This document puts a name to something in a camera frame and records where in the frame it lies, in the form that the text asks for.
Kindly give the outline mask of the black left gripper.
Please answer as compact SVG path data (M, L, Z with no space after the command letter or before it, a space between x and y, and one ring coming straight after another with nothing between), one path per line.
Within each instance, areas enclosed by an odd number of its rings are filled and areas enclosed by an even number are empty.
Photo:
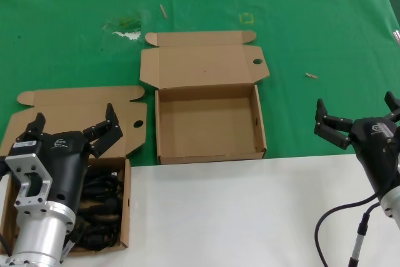
M61 203L74 213L79 209L82 186L88 168L89 153L100 158L123 137L119 120L111 103L105 120L80 131L43 133L46 118L37 113L34 121L16 138L13 155L36 154L52 178L48 201Z

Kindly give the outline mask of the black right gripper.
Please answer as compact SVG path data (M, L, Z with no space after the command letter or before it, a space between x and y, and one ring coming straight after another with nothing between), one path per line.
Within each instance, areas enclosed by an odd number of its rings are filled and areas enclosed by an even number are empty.
M391 91L384 101L390 113L385 117L351 119L331 116L321 98L316 103L314 134L346 150L351 144L378 199L399 186L399 99Z

